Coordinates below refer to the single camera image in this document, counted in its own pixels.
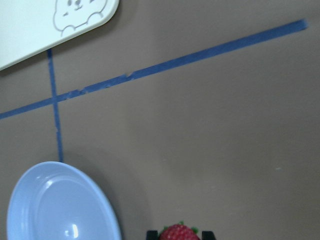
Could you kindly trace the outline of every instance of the light blue plate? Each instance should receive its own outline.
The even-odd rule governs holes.
[[[121,240],[115,213],[80,170],[55,161],[30,168],[16,184],[8,240]]]

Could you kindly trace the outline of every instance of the red strawberry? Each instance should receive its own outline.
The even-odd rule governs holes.
[[[200,240],[196,228],[189,228],[180,224],[165,228],[159,236],[159,240]]]

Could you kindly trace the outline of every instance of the blue painter's tape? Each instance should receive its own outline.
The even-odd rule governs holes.
[[[214,46],[205,50],[191,53],[176,59],[165,61],[163,63],[146,67],[133,72],[129,77],[131,79],[139,79],[152,74],[157,74],[169,69],[177,68],[186,64],[190,64],[203,59],[211,58],[217,55],[228,53],[237,49],[248,47],[250,45],[265,42],[271,39],[279,38],[288,34],[292,34],[308,27],[307,22],[302,19],[283,26],[262,31],[247,37],[243,37],[234,41],[230,41],[218,46]]]
[[[2,112],[2,113],[0,113],[0,120],[8,118],[8,117],[12,117],[14,115],[29,112],[31,110],[35,110],[38,108],[42,108],[42,107],[48,106],[50,104],[52,104],[52,98],[47,98],[45,100],[37,101],[35,103],[31,103],[29,105],[22,106],[22,107],[19,107],[19,108],[10,110],[10,111]]]
[[[279,38],[288,34],[296,33],[301,30],[304,30],[308,27],[308,23],[302,19],[298,20],[286,25],[282,25],[276,28],[272,28],[266,31],[262,31],[250,36],[246,36],[237,40],[233,40],[227,43],[223,43],[218,46],[214,46],[205,50],[201,50],[198,52],[194,52],[182,57],[178,57],[176,59],[172,59],[160,64],[156,64],[153,66],[149,66],[140,70],[133,72],[131,75],[121,75],[112,79],[108,79],[102,82],[98,82],[89,86],[86,86],[82,90],[73,90],[66,92],[64,94],[57,95],[56,91],[56,82],[55,82],[55,71],[52,60],[52,51],[49,49],[47,51],[48,55],[48,64],[49,64],[49,73],[50,73],[50,81],[51,81],[51,91],[52,98],[45,99],[43,101],[35,102],[33,104],[23,106],[11,111],[7,111],[4,113],[0,113],[0,120],[11,117],[13,115],[21,114],[27,111],[31,111],[37,108],[44,107],[49,104],[53,104],[54,117],[55,117],[55,125],[57,127],[57,141],[59,148],[59,159],[63,160],[62,155],[62,141],[61,141],[61,129],[60,129],[60,119],[59,119],[59,111],[58,111],[58,102],[65,101],[67,99],[76,98],[78,96],[92,93],[95,91],[99,91],[101,89],[110,88],[112,86],[122,84],[131,80],[140,79],[149,75],[157,74],[169,69],[177,68],[183,65],[191,64],[196,61],[204,60],[207,58],[211,58],[217,55],[221,55],[224,53],[228,53],[231,51],[235,51],[241,48],[245,48],[251,45],[255,45],[258,43],[262,43],[268,40],[272,40],[275,38]]]
[[[82,90],[73,90],[73,91],[69,91],[69,92],[60,94],[60,95],[56,96],[56,100],[58,102],[62,102],[67,99],[73,99],[73,98],[76,98],[76,97],[84,95],[84,94],[99,91],[101,89],[110,88],[114,85],[122,84],[127,81],[130,81],[130,78],[128,78],[126,75],[117,76],[112,79],[108,79],[105,81],[101,81],[101,82],[86,86]]]
[[[54,62],[53,62],[53,58],[52,58],[52,50],[48,49],[46,52],[47,52],[47,58],[48,58],[48,67],[49,67],[49,75],[50,75],[50,83],[51,83],[52,106],[53,106],[54,122],[55,122],[55,128],[56,128],[56,141],[57,141],[57,147],[58,147],[58,156],[59,156],[59,161],[61,163],[63,163],[64,162],[64,154],[63,154],[63,147],[62,147],[59,108],[58,108],[58,102],[57,102],[55,68],[54,68]]]

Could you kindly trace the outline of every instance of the gray surface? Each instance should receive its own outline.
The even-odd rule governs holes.
[[[125,239],[181,219],[218,239],[318,238],[320,83],[294,76],[319,72],[316,56],[300,59],[307,37],[60,104],[66,162],[106,186]]]
[[[57,92],[141,68],[302,18],[319,20],[319,2],[120,1],[107,24],[53,49]]]
[[[58,161],[51,106],[0,120],[0,239],[6,238],[11,193],[22,174],[35,164]]]
[[[59,103],[64,158],[105,192],[125,240],[184,220],[223,240],[320,235],[320,3],[121,1],[55,47],[58,93],[306,18],[310,27]],[[0,112],[48,98],[42,53],[0,72]],[[0,120],[10,193],[58,160],[52,107]]]
[[[0,71],[0,113],[50,97],[46,52]]]

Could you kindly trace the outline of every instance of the white tray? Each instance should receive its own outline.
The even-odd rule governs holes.
[[[111,19],[119,0],[5,0],[0,7],[0,70]]]

